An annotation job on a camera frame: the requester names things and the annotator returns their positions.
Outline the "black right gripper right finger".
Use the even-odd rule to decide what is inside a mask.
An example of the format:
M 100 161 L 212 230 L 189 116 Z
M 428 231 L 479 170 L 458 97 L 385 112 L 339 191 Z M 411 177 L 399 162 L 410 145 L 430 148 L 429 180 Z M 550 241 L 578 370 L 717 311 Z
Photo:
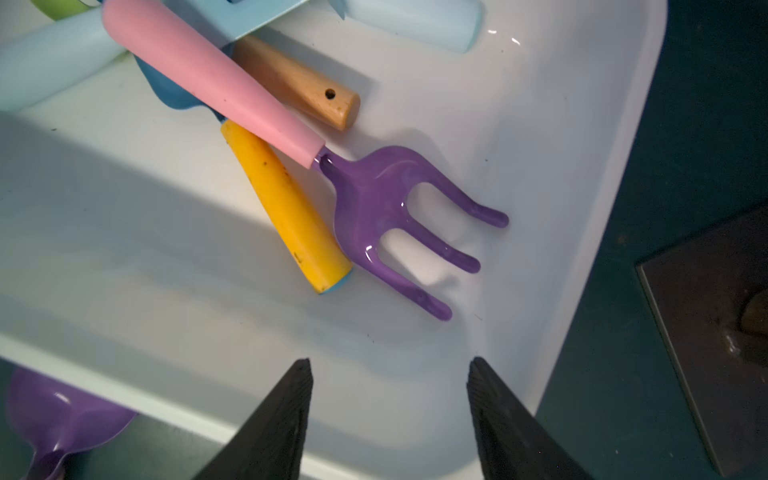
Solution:
M 486 479 L 589 479 L 482 357 L 470 362 L 467 394 Z

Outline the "purple fork pink handle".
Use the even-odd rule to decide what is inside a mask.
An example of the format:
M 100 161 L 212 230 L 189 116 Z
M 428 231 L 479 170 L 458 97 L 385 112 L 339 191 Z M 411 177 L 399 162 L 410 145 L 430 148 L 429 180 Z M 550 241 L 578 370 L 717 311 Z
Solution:
M 475 274 L 480 262 L 444 242 L 409 213 L 411 190 L 429 183 L 469 216 L 496 228 L 506 214 L 471 199 L 418 152 L 386 146 L 358 160 L 331 151 L 250 74 L 159 1 L 106 1 L 102 22 L 109 36 L 180 87 L 334 186 L 334 235 L 342 252 L 392 289 L 441 321 L 451 308 L 387 266 L 379 257 L 382 235 L 400 229 L 456 267 Z
M 117 437 L 136 413 L 23 367 L 5 400 L 12 429 L 33 449 L 26 479 L 61 479 L 66 459 Z

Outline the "light blue hand rake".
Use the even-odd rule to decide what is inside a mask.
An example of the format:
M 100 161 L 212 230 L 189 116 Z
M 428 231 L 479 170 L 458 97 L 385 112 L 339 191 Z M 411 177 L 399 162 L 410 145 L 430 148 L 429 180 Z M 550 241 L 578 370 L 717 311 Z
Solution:
M 164 5 L 218 47 L 301 6 L 301 1 L 166 1 Z M 124 52 L 107 34 L 99 7 L 1 45 L 1 110 L 13 112 L 88 78 Z

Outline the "white plastic storage box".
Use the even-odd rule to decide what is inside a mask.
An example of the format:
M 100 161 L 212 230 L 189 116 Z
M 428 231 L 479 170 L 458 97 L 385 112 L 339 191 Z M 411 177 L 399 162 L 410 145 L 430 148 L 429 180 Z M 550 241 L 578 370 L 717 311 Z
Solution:
M 505 229 L 428 185 L 411 213 L 482 265 L 393 231 L 381 258 L 450 306 L 435 319 L 361 269 L 319 295 L 207 109 L 163 105 L 135 60 L 1 118 L 1 355 L 226 442 L 311 362 L 303 473 L 472 479 L 466 377 L 488 360 L 536 409 L 622 178 L 666 27 L 663 1 L 489 1 L 456 54 L 322 3 L 264 29 L 356 90 L 357 159 L 411 148 Z

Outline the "dark tree base plate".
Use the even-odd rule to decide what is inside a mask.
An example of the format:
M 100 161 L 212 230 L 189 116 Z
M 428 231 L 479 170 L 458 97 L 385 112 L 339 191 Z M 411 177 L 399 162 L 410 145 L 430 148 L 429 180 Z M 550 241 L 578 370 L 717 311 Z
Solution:
M 636 271 L 714 469 L 728 478 L 766 460 L 766 205 Z

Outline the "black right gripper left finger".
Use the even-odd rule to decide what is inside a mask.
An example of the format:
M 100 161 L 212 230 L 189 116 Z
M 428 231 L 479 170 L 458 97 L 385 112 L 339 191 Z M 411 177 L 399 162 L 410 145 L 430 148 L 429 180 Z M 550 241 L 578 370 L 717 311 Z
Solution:
M 295 361 L 197 479 L 297 479 L 313 388 L 311 363 Z

